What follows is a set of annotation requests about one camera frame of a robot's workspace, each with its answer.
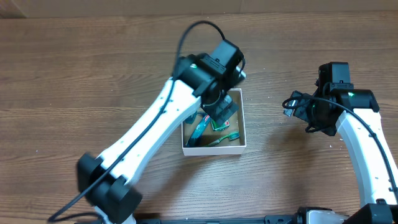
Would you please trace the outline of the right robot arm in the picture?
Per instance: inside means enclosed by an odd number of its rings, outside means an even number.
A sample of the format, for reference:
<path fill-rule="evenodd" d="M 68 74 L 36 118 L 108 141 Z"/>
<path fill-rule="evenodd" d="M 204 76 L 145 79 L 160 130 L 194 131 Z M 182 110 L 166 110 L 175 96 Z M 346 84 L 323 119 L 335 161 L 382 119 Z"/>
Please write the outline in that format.
<path fill-rule="evenodd" d="M 357 178 L 361 208 L 344 217 L 330 210 L 306 208 L 296 223 L 397 223 L 397 166 L 371 90 L 356 89 L 346 62 L 319 66 L 313 94 L 293 91 L 284 114 L 305 122 L 307 133 L 339 134 Z"/>

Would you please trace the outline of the green soap package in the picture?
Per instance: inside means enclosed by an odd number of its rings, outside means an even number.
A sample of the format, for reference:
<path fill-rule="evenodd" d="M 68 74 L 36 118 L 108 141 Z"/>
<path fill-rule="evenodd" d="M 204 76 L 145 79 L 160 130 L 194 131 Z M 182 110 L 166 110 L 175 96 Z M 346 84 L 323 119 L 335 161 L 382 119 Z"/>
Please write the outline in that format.
<path fill-rule="evenodd" d="M 225 129 L 228 129 L 230 126 L 229 121 L 226 120 L 224 123 L 222 124 L 217 124 L 217 122 L 215 120 L 211 120 L 211 127 L 213 129 L 213 131 L 224 131 Z"/>

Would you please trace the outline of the blue mouthwash bottle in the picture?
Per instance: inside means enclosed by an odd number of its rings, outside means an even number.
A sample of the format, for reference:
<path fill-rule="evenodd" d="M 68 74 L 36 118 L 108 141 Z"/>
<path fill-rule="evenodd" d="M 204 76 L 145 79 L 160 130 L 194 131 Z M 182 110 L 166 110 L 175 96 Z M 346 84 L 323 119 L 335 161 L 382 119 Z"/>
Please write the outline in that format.
<path fill-rule="evenodd" d="M 185 123 L 187 124 L 193 124 L 194 121 L 196 120 L 197 117 L 197 112 L 193 113 L 192 115 L 190 115 L 186 120 Z"/>

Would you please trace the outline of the green toothbrush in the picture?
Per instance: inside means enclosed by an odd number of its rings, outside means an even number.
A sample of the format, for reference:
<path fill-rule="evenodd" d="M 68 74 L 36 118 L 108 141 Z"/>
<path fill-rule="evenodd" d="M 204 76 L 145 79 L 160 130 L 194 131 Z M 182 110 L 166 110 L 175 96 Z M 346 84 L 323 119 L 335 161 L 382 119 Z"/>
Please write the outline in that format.
<path fill-rule="evenodd" d="M 235 141 L 235 140 L 237 140 L 239 138 L 240 138 L 240 135 L 239 135 L 238 132 L 232 132 L 232 133 L 229 133 L 229 134 L 227 134 L 227 135 L 225 135 L 223 137 L 220 137 L 220 138 L 218 138 L 218 139 L 216 139 L 216 140 L 214 140 L 214 141 L 212 141 L 212 142 L 210 142 L 208 144 L 205 144 L 204 147 L 217 146 L 219 143 L 221 143 L 225 139 L 228 139 L 228 141 Z"/>

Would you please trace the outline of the teal toothpaste tube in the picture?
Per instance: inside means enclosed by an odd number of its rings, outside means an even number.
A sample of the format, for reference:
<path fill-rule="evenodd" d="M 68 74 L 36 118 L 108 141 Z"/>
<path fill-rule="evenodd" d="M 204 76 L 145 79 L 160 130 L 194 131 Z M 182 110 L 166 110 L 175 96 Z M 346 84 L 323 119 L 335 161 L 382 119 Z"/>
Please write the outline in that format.
<path fill-rule="evenodd" d="M 209 125 L 211 118 L 208 114 L 206 113 L 199 113 L 199 115 L 202 116 L 201 121 L 197 124 L 196 128 L 192 132 L 192 135 L 190 136 L 189 140 L 186 143 L 187 147 L 196 147 L 199 145 L 201 136 L 205 132 L 205 129 Z"/>

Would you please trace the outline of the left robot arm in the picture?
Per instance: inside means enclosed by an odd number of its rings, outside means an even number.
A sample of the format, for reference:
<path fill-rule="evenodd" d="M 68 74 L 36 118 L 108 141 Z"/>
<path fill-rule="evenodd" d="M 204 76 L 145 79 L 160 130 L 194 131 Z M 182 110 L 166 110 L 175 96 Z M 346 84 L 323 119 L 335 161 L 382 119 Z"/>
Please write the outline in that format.
<path fill-rule="evenodd" d="M 217 124 L 237 110 L 228 91 L 243 81 L 244 56 L 228 40 L 211 53 L 180 57 L 177 72 L 131 129 L 98 157 L 86 153 L 76 164 L 78 190 L 98 223 L 134 223 L 142 200 L 134 189 L 151 157 L 171 133 L 198 109 Z"/>

